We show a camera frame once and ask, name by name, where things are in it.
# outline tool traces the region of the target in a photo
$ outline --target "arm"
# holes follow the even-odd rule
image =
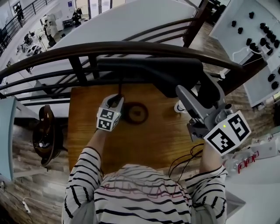
[[[221,167],[221,156],[207,143],[204,144],[199,172],[209,172]]]
[[[226,221],[225,177],[226,169],[221,156],[205,143],[200,162],[199,174],[185,180],[186,189],[192,197],[197,223],[224,224]]]
[[[94,218],[94,204],[91,201],[102,181],[100,166],[106,136],[106,131],[98,129],[95,132],[70,174],[62,214],[65,224],[88,223],[89,219]]]

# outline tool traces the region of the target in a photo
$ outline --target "striped shirt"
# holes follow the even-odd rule
[[[185,180],[185,188],[146,166],[128,164],[104,178],[100,166],[96,150],[85,148],[69,177],[62,223],[226,221],[223,166]]]

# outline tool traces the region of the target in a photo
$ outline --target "floor below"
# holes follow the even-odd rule
[[[210,25],[205,24],[192,43],[191,48],[205,52],[215,52],[215,54],[223,57],[225,53],[220,44],[208,37],[210,29]],[[205,70],[212,72],[218,72],[220,69],[216,66],[205,65]],[[241,110],[244,114],[252,130],[250,138],[261,136],[274,126],[273,105],[266,106],[262,111],[253,111],[249,106],[243,86],[226,96],[226,101],[234,104],[236,109]],[[30,128],[14,126],[13,158],[16,169],[29,169],[40,165],[41,159],[35,153],[32,145],[31,129],[33,126],[30,125]],[[48,173],[17,178],[13,183],[8,184],[6,192],[0,191],[0,204],[20,224],[61,223],[61,208],[48,206],[26,198],[25,202],[31,210],[31,214],[28,215],[21,202],[23,198],[30,197],[47,204],[62,206],[69,173],[68,153],[62,151],[58,157],[50,162]]]

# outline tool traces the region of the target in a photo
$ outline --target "black knob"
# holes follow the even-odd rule
[[[249,13],[249,17],[250,17],[251,19],[253,19],[253,18],[254,18],[254,15],[255,15],[255,13],[254,13],[254,12],[250,12],[250,13]]]
[[[279,82],[273,82],[273,83],[271,84],[271,88],[272,88],[272,89],[277,89],[278,86],[279,86]]]
[[[261,51],[259,51],[259,47],[258,46],[254,46],[252,50],[255,51],[255,52],[258,52],[258,53],[261,52]]]
[[[261,24],[260,24],[261,29],[264,29],[265,26],[266,26],[265,23],[261,23]]]
[[[251,39],[251,38],[248,38],[248,39],[247,39],[247,42],[246,42],[246,45],[249,46],[251,42],[252,42],[252,39]]]
[[[269,82],[271,82],[273,79],[275,78],[275,74],[270,74],[269,76],[268,76],[268,81]]]
[[[278,47],[279,47],[279,44],[280,44],[280,41],[279,41],[279,40],[276,40],[276,41],[274,42],[274,47],[278,48]]]
[[[272,34],[272,36],[271,36],[271,38],[270,38],[270,41],[271,41],[272,43],[274,43],[275,40],[276,40],[276,35],[275,35],[275,34]]]
[[[266,43],[266,47],[267,47],[267,49],[271,49],[271,46],[269,43]]]
[[[269,50],[269,52],[267,53],[267,55],[271,55],[271,54],[272,54],[272,52],[273,52],[273,47],[272,47],[272,48],[270,48],[270,50]]]
[[[267,43],[266,39],[264,37],[261,38],[261,42],[260,42],[261,46],[264,46],[266,43]]]
[[[270,39],[271,37],[272,37],[272,35],[273,35],[273,32],[271,31],[271,30],[269,30],[268,32],[267,32],[267,37]]]
[[[235,20],[231,22],[231,26],[232,26],[232,27],[235,27],[235,26],[236,26],[236,21],[235,21]]]
[[[242,28],[242,27],[239,27],[239,28],[238,28],[238,33],[241,34],[242,32],[243,32],[243,28]]]
[[[263,31],[264,31],[265,33],[267,33],[269,30],[270,30],[270,28],[269,28],[268,26],[265,26],[265,27],[263,28]]]
[[[256,46],[256,43],[252,43],[252,44],[250,44],[250,49],[252,49],[253,50],[253,48]]]

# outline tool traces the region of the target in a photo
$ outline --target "wooden table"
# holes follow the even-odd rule
[[[67,143],[70,170],[96,130],[100,104],[105,97],[115,93],[118,93],[118,85],[72,88]],[[177,98],[166,98],[152,84],[125,84],[122,94],[125,102],[143,103],[149,117],[140,125],[124,120],[118,123],[105,144],[101,165],[104,173],[117,171],[128,163],[165,168],[202,142],[191,142],[186,127],[190,116],[174,111]]]

